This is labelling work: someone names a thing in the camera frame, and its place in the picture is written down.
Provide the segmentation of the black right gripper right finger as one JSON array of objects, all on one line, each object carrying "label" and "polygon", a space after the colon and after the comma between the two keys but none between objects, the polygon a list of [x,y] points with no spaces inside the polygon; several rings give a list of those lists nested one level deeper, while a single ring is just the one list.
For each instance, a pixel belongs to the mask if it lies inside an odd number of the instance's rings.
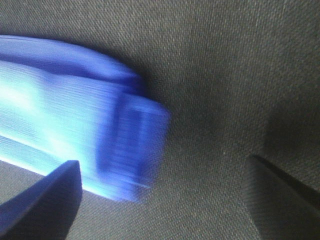
[{"label": "black right gripper right finger", "polygon": [[246,161],[243,200],[263,240],[320,238],[320,193],[258,155]]}]

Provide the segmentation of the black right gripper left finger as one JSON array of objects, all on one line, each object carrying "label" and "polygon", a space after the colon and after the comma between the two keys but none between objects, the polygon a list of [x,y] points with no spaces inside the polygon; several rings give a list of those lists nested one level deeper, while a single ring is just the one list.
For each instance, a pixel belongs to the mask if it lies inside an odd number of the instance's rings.
[{"label": "black right gripper left finger", "polygon": [[2,240],[64,240],[82,200],[77,160],[68,160],[34,185],[1,204]]}]

